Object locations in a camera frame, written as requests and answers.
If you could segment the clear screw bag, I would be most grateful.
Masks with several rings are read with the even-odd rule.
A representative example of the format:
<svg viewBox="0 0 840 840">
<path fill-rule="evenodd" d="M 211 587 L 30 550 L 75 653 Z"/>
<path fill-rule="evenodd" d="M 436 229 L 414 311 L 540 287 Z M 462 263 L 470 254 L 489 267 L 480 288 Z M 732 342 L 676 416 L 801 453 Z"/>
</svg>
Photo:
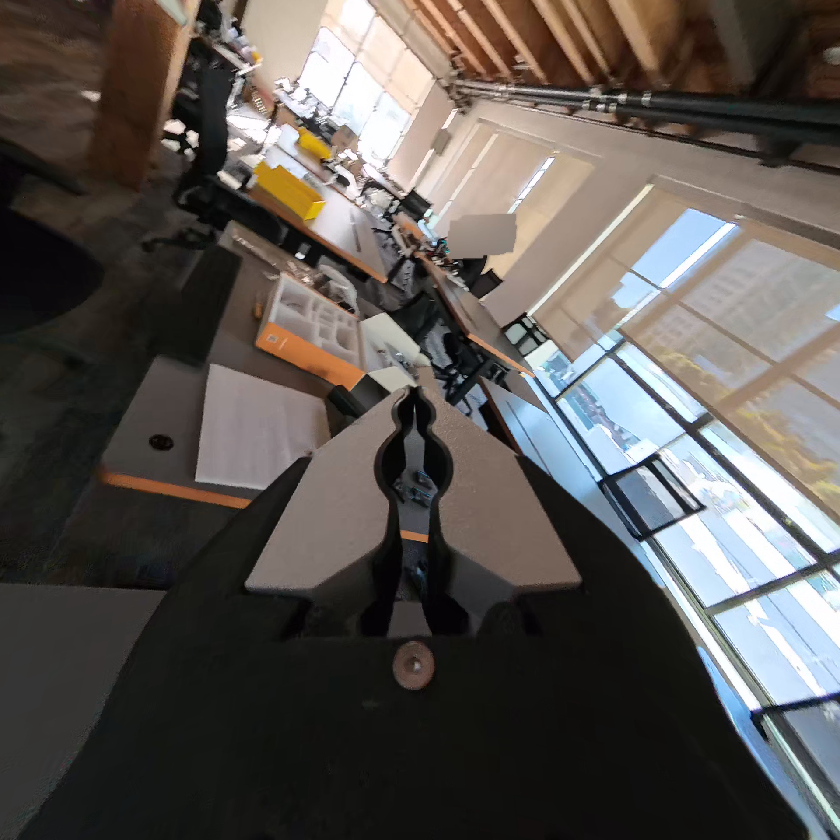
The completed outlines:
<svg viewBox="0 0 840 840">
<path fill-rule="evenodd" d="M 430 510 L 437 496 L 438 488 L 431 477 L 423 470 L 406 464 L 397 476 L 391 488 L 397 500 L 404 506 L 414 506 Z"/>
</svg>

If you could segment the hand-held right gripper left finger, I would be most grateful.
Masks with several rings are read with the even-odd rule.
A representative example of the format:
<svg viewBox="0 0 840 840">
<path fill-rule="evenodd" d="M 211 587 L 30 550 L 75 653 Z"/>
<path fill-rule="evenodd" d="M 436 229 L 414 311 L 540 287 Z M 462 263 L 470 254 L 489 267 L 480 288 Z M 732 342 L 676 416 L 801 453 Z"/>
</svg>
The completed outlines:
<svg viewBox="0 0 840 840">
<path fill-rule="evenodd" d="M 394 484 L 406 467 L 413 388 L 388 395 L 311 457 L 247 592 L 283 595 L 384 636 L 403 573 Z"/>
</svg>

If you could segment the white paper sheet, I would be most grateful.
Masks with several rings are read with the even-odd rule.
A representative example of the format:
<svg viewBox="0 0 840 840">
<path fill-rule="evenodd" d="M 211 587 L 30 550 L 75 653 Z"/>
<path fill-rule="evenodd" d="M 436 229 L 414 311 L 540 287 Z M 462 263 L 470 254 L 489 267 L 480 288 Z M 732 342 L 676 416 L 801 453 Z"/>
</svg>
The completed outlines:
<svg viewBox="0 0 840 840">
<path fill-rule="evenodd" d="M 211 363 L 195 480 L 264 490 L 330 438 L 323 399 Z"/>
</svg>

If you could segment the orange kit box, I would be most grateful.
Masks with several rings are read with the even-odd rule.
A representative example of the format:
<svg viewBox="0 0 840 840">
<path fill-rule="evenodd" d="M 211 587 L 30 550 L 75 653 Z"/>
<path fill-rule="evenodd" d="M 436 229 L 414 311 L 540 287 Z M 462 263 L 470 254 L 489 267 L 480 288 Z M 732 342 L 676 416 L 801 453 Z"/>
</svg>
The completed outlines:
<svg viewBox="0 0 840 840">
<path fill-rule="evenodd" d="M 286 271 L 268 295 L 255 347 L 347 391 L 366 375 L 360 321 Z"/>
</svg>

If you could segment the black box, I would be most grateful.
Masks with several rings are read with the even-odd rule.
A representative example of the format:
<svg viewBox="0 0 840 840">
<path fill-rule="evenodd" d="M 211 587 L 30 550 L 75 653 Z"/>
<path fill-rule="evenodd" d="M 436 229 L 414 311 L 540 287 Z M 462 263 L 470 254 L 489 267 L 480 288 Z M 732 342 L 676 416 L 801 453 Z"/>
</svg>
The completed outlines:
<svg viewBox="0 0 840 840">
<path fill-rule="evenodd" d="M 220 245 L 204 250 L 164 321 L 158 354 L 191 366 L 207 361 L 242 262 Z"/>
</svg>

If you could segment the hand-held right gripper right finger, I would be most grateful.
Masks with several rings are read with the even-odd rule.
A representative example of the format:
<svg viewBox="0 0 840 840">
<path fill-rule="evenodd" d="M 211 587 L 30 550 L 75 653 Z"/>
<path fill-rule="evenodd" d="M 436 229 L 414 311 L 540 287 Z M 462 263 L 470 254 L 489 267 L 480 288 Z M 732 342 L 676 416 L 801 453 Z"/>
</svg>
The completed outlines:
<svg viewBox="0 0 840 840">
<path fill-rule="evenodd" d="M 429 509 L 421 603 L 435 635 L 469 635 L 498 605 L 582 586 L 520 459 L 425 386 L 417 387 Z"/>
</svg>

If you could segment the black ceiling pipe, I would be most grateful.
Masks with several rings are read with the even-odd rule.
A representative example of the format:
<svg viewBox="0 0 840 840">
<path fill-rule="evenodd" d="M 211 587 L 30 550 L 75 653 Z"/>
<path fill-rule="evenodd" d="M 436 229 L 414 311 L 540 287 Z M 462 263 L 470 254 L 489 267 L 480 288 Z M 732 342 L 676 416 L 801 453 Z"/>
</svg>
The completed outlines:
<svg viewBox="0 0 840 840">
<path fill-rule="evenodd" d="M 737 133 L 757 140 L 837 149 L 838 100 L 748 98 L 687 91 L 558 87 L 520 82 L 456 79 L 455 91 L 471 97 L 552 104 L 573 112 L 611 114 L 645 123 Z"/>
</svg>

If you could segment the dark round seat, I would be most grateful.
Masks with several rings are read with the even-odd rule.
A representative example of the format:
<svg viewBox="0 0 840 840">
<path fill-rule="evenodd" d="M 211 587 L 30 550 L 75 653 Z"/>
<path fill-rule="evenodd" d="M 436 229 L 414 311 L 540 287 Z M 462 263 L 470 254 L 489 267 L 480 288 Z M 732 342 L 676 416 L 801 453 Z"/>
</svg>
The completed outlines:
<svg viewBox="0 0 840 840">
<path fill-rule="evenodd" d="M 16 211 L 1 209 L 1 335 L 32 329 L 79 307 L 105 269 L 86 248 Z"/>
</svg>

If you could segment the black mesh office chair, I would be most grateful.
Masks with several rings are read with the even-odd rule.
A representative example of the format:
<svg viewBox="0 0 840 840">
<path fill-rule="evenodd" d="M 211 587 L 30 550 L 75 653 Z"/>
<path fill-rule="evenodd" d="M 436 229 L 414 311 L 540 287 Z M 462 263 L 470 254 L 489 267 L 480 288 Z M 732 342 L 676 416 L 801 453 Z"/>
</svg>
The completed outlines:
<svg viewBox="0 0 840 840">
<path fill-rule="evenodd" d="M 707 509 L 660 453 L 602 478 L 597 486 L 639 542 Z"/>
</svg>

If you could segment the large glass window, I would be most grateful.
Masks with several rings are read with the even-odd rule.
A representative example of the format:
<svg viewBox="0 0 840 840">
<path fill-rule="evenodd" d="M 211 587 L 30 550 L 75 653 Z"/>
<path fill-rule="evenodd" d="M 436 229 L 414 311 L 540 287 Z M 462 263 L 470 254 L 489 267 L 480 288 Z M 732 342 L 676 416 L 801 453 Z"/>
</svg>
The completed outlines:
<svg viewBox="0 0 840 840">
<path fill-rule="evenodd" d="M 528 312 L 597 479 L 660 453 L 707 506 L 643 542 L 838 838 L 838 243 L 646 184 Z"/>
</svg>

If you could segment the bright distant window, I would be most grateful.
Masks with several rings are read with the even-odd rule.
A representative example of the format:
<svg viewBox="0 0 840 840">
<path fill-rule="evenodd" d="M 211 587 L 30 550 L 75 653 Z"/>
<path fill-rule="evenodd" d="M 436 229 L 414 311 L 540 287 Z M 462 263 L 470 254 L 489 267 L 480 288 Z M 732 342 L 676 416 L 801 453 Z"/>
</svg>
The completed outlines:
<svg viewBox="0 0 840 840">
<path fill-rule="evenodd" d="M 389 163 L 432 90 L 434 76 L 375 7 L 328 2 L 298 85 L 366 161 Z"/>
</svg>

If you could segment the wooden pillar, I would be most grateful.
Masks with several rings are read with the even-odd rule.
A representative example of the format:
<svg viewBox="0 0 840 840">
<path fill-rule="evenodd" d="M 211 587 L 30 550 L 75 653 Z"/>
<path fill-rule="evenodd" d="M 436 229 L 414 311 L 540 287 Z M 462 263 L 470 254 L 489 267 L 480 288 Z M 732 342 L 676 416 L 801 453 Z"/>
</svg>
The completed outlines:
<svg viewBox="0 0 840 840">
<path fill-rule="evenodd" d="M 159 153 L 198 1 L 112 4 L 89 172 L 139 191 Z"/>
</svg>

